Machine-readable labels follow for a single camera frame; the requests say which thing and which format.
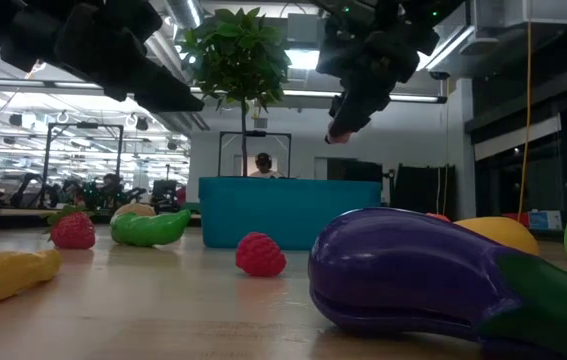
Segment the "blue container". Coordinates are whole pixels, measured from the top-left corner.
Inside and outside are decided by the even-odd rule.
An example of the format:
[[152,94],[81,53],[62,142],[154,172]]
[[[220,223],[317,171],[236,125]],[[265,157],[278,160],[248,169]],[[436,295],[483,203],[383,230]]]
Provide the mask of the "blue container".
[[309,250],[332,219],[380,205],[381,184],[260,178],[201,178],[203,242],[236,248],[250,232],[269,235],[283,250]]

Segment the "desk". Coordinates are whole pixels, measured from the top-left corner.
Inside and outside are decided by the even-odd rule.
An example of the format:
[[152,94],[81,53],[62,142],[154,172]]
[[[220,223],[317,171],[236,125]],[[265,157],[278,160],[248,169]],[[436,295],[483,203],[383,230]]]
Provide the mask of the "desk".
[[[38,230],[0,231],[0,250],[49,248]],[[541,244],[567,267],[562,247]],[[348,336],[309,299],[307,252],[284,276],[252,279],[200,229],[160,249],[116,245],[97,227],[91,251],[63,250],[51,282],[0,302],[0,360],[478,360],[473,343]]]

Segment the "man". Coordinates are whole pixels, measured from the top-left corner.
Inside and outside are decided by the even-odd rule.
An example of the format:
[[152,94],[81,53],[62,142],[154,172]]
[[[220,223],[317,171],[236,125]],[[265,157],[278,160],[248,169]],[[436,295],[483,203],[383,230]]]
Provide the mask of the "man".
[[256,167],[259,169],[250,174],[250,177],[261,177],[261,178],[279,178],[282,177],[281,174],[276,171],[272,171],[272,157],[266,153],[260,153],[255,159]]

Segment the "potted plant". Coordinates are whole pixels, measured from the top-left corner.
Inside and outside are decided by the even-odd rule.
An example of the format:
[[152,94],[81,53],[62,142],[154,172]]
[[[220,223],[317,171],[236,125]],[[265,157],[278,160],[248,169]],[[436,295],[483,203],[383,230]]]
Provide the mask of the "potted plant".
[[256,101],[267,111],[268,104],[280,101],[290,65],[278,30],[265,26],[265,16],[257,17],[259,11],[216,10],[214,17],[186,32],[181,43],[187,53],[183,64],[192,70],[204,98],[217,99],[217,110],[223,102],[240,104],[243,176],[247,176],[248,102]]

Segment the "cable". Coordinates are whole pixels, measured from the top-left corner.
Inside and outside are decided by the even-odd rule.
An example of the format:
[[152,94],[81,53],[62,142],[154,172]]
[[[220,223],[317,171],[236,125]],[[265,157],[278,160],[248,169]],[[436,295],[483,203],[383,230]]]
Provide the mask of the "cable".
[[[447,82],[447,98],[449,101],[450,98],[450,79],[446,80]],[[447,182],[448,182],[448,169],[450,168],[450,106],[445,107],[445,185],[443,186],[443,211],[442,215],[445,215],[447,212]]]
[[530,126],[532,123],[532,20],[527,21],[527,120],[525,125],[525,150],[523,150],[523,168],[521,170],[521,193],[519,195],[519,212],[517,219],[521,221],[525,202],[525,182],[527,180],[527,157],[530,147]]
[[[30,71],[29,73],[27,73],[25,75],[25,79],[29,80],[30,78],[32,78],[32,75],[34,75],[34,71]],[[14,91],[14,94],[12,94],[12,96],[10,96],[9,99],[7,99],[7,101],[5,102],[5,104],[3,104],[3,106],[1,106],[0,108],[0,116],[3,114],[3,111],[5,111],[5,109],[10,105],[10,103],[12,102],[12,100],[14,100],[14,97],[16,97],[16,94],[18,94],[21,91],[21,88],[16,88],[16,90]]]
[[283,6],[283,9],[281,9],[281,13],[279,14],[279,18],[283,17],[283,12],[285,11],[285,9],[287,9],[287,7],[290,4],[296,5],[296,7],[298,7],[299,9],[301,9],[301,11],[303,11],[303,14],[307,14],[307,11],[305,11],[305,9],[303,9],[303,7],[301,5],[299,5],[297,2],[290,1],[290,2],[286,3],[285,6]]
[[439,199],[441,198],[441,168],[436,168],[436,213],[439,212]]

